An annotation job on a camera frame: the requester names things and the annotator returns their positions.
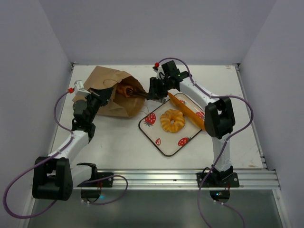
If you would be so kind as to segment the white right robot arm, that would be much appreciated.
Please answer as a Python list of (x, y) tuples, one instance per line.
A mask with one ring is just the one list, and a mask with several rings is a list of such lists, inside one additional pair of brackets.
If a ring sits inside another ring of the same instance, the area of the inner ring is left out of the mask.
[(233, 174), (229, 138), (236, 121), (232, 102), (227, 96), (214, 95), (201, 87), (188, 68), (183, 72), (178, 69), (176, 61), (176, 58), (165, 58), (154, 64), (153, 70), (157, 76), (150, 78), (147, 98), (163, 101), (171, 89), (176, 89), (189, 95), (204, 108), (205, 119), (201, 128), (211, 136), (214, 153), (211, 173), (206, 175), (206, 178), (211, 178), (216, 186), (223, 186)]

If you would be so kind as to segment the long orange fake baguette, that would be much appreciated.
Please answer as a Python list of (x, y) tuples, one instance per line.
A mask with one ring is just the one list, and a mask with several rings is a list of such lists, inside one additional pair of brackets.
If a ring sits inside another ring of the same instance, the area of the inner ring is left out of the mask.
[(189, 109), (185, 104), (183, 104), (178, 98), (173, 94), (168, 93), (170, 101), (181, 111), (186, 117), (188, 117), (197, 127), (202, 130), (206, 130), (205, 122), (198, 115), (196, 115), (191, 109)]

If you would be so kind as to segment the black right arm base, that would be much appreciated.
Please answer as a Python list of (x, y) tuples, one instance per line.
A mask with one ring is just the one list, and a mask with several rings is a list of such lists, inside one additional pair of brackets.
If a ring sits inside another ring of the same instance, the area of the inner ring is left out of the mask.
[(203, 188), (216, 188), (210, 190), (210, 196), (213, 200), (221, 203), (227, 203), (230, 198), (230, 189), (239, 188), (239, 179), (232, 166), (226, 171), (217, 171), (214, 169), (202, 184)]

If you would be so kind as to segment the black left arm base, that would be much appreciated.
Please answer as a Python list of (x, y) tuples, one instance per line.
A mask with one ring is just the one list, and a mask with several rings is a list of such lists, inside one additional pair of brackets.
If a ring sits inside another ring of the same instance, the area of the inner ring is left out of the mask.
[(102, 189), (111, 188), (113, 186), (113, 172), (98, 172), (93, 180), (104, 179), (98, 182), (87, 183), (84, 181), (77, 185), (80, 188), (80, 196), (84, 202), (92, 203), (97, 202), (103, 198)]

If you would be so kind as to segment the brown paper bag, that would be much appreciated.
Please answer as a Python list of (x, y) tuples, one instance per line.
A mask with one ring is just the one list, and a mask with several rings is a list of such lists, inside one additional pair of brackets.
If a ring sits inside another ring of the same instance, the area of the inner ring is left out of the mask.
[(144, 91), (142, 84), (128, 72), (102, 66), (96, 66), (84, 82), (86, 90), (113, 88), (109, 103), (99, 108), (98, 115), (135, 117), (143, 108), (146, 99), (140, 96), (126, 97), (117, 92), (118, 85), (131, 86), (134, 90)]

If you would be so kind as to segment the round yellow fake pastry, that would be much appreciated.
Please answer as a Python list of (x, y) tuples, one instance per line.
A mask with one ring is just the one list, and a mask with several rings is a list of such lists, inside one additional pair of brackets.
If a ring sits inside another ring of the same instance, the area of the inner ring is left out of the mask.
[(169, 109), (161, 115), (160, 122), (164, 131), (177, 133), (185, 126), (186, 120), (181, 111)]

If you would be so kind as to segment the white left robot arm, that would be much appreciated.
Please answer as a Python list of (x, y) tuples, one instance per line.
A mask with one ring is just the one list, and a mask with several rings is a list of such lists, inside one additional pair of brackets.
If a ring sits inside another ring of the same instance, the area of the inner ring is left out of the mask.
[(69, 137), (55, 151), (46, 157), (38, 157), (34, 165), (32, 196), (36, 199), (62, 200), (70, 198), (75, 187), (108, 187), (114, 174), (100, 174), (93, 163), (81, 162), (75, 168), (71, 163), (91, 142), (95, 134), (93, 120), (101, 106), (109, 103), (113, 88), (85, 90), (75, 85), (68, 94), (85, 95), (84, 100), (74, 103), (72, 128), (67, 129)]

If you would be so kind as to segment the metal tongs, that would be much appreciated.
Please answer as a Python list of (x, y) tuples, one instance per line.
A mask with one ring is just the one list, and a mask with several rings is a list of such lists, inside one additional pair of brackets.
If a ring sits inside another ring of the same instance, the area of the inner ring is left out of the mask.
[(139, 97), (143, 97), (146, 100), (152, 100), (152, 101), (156, 101), (159, 102), (161, 104), (166, 103), (166, 99), (165, 98), (150, 98), (149, 94), (147, 92), (143, 92), (143, 91), (136, 91), (130, 88), (126, 89), (126, 94), (129, 96), (139, 96)]

